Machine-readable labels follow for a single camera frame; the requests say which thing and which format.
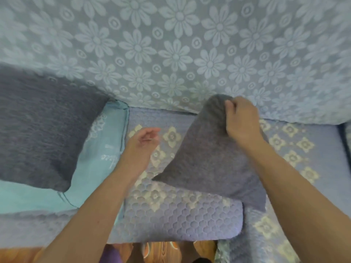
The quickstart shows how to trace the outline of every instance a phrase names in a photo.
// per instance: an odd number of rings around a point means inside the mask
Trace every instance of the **gray cushion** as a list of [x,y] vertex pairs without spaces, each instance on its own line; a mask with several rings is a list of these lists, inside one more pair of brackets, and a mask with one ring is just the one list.
[[153,180],[237,199],[264,211],[266,192],[259,177],[226,132],[224,101],[228,99],[214,95],[205,103],[174,159]]
[[63,81],[0,69],[1,180],[63,192],[70,187],[90,127],[109,97]]

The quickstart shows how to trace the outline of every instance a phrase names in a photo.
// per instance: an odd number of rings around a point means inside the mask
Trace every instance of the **light blue fabric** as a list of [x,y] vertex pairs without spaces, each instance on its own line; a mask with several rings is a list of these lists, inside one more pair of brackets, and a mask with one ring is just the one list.
[[[124,150],[129,108],[108,102],[93,123],[79,155],[71,187],[65,192],[0,181],[0,214],[30,210],[60,212],[79,208],[110,174]],[[124,207],[116,219],[123,217]]]

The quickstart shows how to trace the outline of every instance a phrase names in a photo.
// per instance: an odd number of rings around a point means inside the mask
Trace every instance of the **person's right hand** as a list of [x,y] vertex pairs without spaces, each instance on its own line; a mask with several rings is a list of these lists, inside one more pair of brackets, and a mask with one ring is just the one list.
[[225,101],[226,129],[241,147],[263,140],[260,132],[259,114],[251,101],[236,97]]

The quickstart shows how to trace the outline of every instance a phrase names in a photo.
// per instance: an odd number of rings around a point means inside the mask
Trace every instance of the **pillowcase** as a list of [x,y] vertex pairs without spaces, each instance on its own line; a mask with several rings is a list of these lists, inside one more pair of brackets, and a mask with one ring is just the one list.
[[266,192],[259,177],[226,132],[224,101],[230,99],[214,95],[205,103],[174,159],[153,180],[240,200],[244,205],[265,211]]
[[65,192],[108,95],[0,69],[0,180]]
[[[79,154],[71,187],[66,192],[0,180],[0,214],[44,210],[61,212],[81,207],[116,166],[125,146],[129,116],[121,101],[108,102],[90,128]],[[123,217],[122,207],[116,219]]]

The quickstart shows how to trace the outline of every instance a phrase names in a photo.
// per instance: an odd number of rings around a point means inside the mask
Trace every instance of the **forearm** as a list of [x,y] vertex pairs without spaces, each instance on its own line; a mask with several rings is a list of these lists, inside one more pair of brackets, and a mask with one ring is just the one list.
[[113,171],[90,195],[38,263],[97,263],[116,216],[134,184],[122,170]]
[[351,220],[265,141],[247,146],[283,231],[302,262],[347,262]]

